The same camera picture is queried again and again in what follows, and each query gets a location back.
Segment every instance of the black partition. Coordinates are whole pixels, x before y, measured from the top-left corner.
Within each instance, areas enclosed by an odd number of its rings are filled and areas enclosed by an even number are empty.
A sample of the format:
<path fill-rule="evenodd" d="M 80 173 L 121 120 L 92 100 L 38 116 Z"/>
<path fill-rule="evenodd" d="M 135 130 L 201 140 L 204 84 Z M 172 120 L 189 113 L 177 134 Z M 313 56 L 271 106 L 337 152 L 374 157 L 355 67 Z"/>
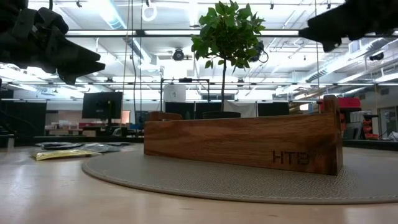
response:
<path fill-rule="evenodd" d="M 180 114 L 183 119 L 194 119 L 195 104 L 194 103 L 166 102 L 165 103 L 165 112 Z"/>
<path fill-rule="evenodd" d="M 196 103 L 195 119 L 203 119 L 203 113 L 220 111 L 221 103 Z"/>
<path fill-rule="evenodd" d="M 1 101 L 0 109 L 5 122 L 18 133 L 43 136 L 47 103 Z"/>
<path fill-rule="evenodd" d="M 258 116 L 289 115 L 288 103 L 258 103 Z"/>

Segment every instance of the computer monitor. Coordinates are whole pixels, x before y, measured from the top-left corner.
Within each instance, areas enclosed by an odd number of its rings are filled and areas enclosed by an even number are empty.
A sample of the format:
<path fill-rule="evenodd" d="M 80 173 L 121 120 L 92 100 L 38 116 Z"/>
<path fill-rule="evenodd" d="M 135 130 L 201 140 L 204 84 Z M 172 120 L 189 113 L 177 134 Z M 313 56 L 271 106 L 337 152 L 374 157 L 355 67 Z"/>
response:
<path fill-rule="evenodd" d="M 85 93 L 82 118 L 119 119 L 121 117 L 123 93 Z"/>

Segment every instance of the wooden table surface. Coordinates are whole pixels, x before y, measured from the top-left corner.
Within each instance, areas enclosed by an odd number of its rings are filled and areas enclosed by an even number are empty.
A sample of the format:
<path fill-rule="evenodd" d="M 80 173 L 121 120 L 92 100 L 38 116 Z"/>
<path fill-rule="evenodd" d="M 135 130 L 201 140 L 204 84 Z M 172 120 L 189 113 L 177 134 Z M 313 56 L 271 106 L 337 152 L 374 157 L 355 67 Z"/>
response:
<path fill-rule="evenodd" d="M 135 149 L 142 145 L 124 150 Z M 0 152 L 0 223 L 395 224 L 398 220 L 395 203 L 277 205 L 145 192 L 86 175 L 80 166 L 87 158 L 36 162 L 30 151 Z"/>

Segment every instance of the ceiling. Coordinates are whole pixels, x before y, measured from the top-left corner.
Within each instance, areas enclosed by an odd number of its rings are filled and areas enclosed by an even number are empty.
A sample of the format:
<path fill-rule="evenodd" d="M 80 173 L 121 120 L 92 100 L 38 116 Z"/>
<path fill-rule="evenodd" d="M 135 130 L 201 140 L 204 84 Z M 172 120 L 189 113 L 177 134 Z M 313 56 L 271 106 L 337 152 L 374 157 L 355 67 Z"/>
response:
<path fill-rule="evenodd" d="M 127 0 L 81 0 L 82 7 L 76 5 L 75 0 L 54 0 L 53 10 L 63 16 L 65 22 L 71 30 L 111 30 L 115 29 L 110 24 L 112 19 L 118 20 L 121 24 L 117 29 L 189 29 L 190 25 L 196 24 L 201 15 L 206 14 L 208 7 L 213 7 L 215 0 L 152 0 L 148 8 L 142 1 Z M 257 12 L 259 17 L 266 21 L 263 23 L 266 29 L 302 29 L 307 26 L 307 21 L 317 14 L 334 8 L 344 2 L 344 0 L 318 1 L 315 5 L 313 0 L 237 0 L 240 6 L 247 2 L 251 4 L 253 13 Z M 48 7 L 47 0 L 30 0 L 29 7 L 39 9 Z M 266 63 L 251 63 L 249 69 L 237 69 L 233 73 L 233 68 L 227 69 L 227 82 L 237 82 L 243 78 L 246 83 L 278 83 L 275 85 L 244 86 L 243 90 L 252 94 L 253 98 L 261 99 L 261 90 L 266 90 L 274 97 L 285 97 L 290 95 L 291 99 L 296 96 L 313 93 L 316 94 L 301 99 L 306 99 L 324 94 L 324 92 L 340 92 L 339 86 L 328 85 L 319 90 L 318 86 L 293 85 L 292 83 L 369 83 L 381 77 L 395 73 L 397 60 L 394 39 L 382 43 L 381 48 L 370 49 L 370 41 L 379 43 L 379 39 L 367 39 L 366 41 L 355 43 L 359 46 L 359 52 L 349 52 L 349 41 L 344 39 L 343 44 L 330 53 L 324 53 L 322 45 L 314 41 L 301 39 L 298 37 L 261 37 L 259 38 L 265 45 L 269 59 Z M 99 73 L 89 74 L 81 77 L 79 82 L 104 82 L 107 78 L 112 78 L 115 82 L 160 82 L 164 78 L 208 78 L 211 82 L 220 82 L 222 76 L 222 66 L 215 66 L 213 69 L 205 69 L 205 60 L 194 62 L 190 47 L 192 42 L 189 37 L 143 37 L 135 38 L 134 41 L 145 54 L 152 60 L 145 60 L 142 63 L 133 53 L 132 48 L 126 45 L 120 37 L 80 37 L 70 38 L 76 44 L 101 54 L 101 61 L 106 64 L 106 69 Z M 189 60 L 175 62 L 171 59 L 175 49 L 183 49 Z M 371 61 L 369 56 L 380 51 L 384 52 L 384 59 Z M 321 73 L 319 80 L 311 80 L 310 77 Z M 60 82 L 56 75 L 45 74 L 43 71 L 30 70 L 27 74 L 15 77 L 2 76 L 4 82 L 32 81 L 32 82 Z M 386 79 L 384 82 L 393 82 L 394 79 Z M 68 88 L 64 85 L 30 85 L 41 93 L 51 91 L 47 89 Z M 88 88 L 90 91 L 115 91 L 123 88 L 123 85 L 77 85 L 79 89 L 72 88 L 75 92 L 84 92 Z M 126 84 L 125 89 L 132 89 L 131 85 Z M 11 89 L 21 89 L 20 86 L 8 86 Z M 143 90 L 157 90 L 160 85 L 141 85 Z M 212 90 L 219 90 L 221 86 L 214 85 Z M 358 88 L 358 86 L 344 86 L 345 92 Z M 230 85 L 227 90 L 237 90 L 237 86 Z"/>

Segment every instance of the wooden box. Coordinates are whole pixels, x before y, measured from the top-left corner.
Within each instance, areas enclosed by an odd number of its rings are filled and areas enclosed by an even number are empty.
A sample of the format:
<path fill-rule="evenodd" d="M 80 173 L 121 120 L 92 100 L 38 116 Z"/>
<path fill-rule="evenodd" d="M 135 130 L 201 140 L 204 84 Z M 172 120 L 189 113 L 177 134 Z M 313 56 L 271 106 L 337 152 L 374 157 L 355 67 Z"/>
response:
<path fill-rule="evenodd" d="M 337 175 L 343 166 L 340 111 L 322 114 L 149 121 L 146 155 Z"/>

